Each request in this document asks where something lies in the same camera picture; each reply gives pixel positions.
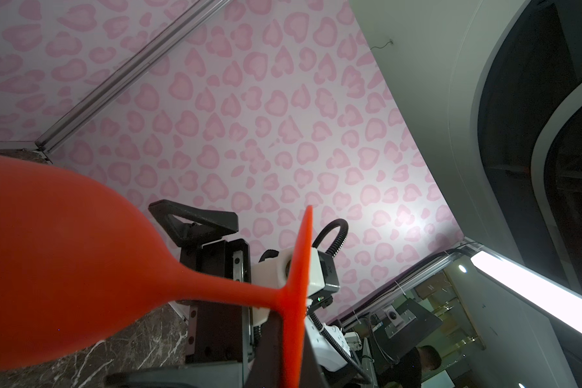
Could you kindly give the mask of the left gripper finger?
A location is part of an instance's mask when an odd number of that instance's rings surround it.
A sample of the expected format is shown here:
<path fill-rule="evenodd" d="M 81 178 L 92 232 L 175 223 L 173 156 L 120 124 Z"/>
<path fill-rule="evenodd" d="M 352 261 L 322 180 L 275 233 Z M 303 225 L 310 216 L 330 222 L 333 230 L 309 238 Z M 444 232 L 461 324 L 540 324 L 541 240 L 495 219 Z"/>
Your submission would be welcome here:
<path fill-rule="evenodd" d="M 245 387 L 326 387 L 307 333 L 290 340 L 283 318 L 274 310 L 262 325 Z"/>

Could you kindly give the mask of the red wine glass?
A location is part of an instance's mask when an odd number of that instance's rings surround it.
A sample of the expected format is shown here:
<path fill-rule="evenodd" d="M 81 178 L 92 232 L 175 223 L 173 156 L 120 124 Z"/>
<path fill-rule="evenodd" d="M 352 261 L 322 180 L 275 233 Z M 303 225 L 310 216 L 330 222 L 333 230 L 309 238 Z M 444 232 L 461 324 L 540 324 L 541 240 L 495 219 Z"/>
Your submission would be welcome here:
<path fill-rule="evenodd" d="M 313 211 L 304 213 L 280 289 L 197 273 L 152 223 L 99 182 L 0 156 L 0 371 L 53 361 L 176 300 L 276 311 L 305 332 Z"/>

